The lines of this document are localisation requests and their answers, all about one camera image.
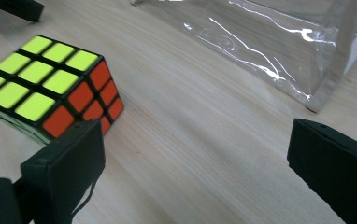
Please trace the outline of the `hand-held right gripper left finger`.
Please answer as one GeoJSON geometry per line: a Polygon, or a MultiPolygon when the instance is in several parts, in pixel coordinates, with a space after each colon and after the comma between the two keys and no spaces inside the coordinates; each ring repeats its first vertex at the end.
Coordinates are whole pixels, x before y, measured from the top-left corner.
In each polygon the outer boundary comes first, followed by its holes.
{"type": "Polygon", "coordinates": [[[35,224],[71,224],[105,164],[99,119],[73,125],[22,163],[22,180],[35,193],[35,224]]]}

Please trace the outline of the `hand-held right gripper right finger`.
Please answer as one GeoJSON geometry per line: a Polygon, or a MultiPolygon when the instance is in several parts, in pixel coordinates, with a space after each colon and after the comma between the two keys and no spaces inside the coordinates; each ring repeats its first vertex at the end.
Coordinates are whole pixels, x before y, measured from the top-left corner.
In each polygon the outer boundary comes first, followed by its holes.
{"type": "Polygon", "coordinates": [[[357,224],[357,141],[324,124],[295,119],[287,160],[346,224],[357,224]]]}

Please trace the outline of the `colourful puzzle cube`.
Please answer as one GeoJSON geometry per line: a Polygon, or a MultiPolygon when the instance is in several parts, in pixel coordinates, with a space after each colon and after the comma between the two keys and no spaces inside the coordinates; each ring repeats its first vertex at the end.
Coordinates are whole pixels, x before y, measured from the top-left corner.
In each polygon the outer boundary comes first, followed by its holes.
{"type": "Polygon", "coordinates": [[[100,54],[36,35],[0,62],[0,120],[41,144],[84,120],[106,133],[123,109],[100,54]]]}

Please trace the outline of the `clear plastic zipper bag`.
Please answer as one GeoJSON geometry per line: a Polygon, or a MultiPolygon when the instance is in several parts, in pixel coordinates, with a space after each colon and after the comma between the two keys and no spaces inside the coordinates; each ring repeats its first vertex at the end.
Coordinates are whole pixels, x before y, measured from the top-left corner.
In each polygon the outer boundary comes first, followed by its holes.
{"type": "Polygon", "coordinates": [[[130,0],[319,112],[357,60],[357,0],[130,0]]]}

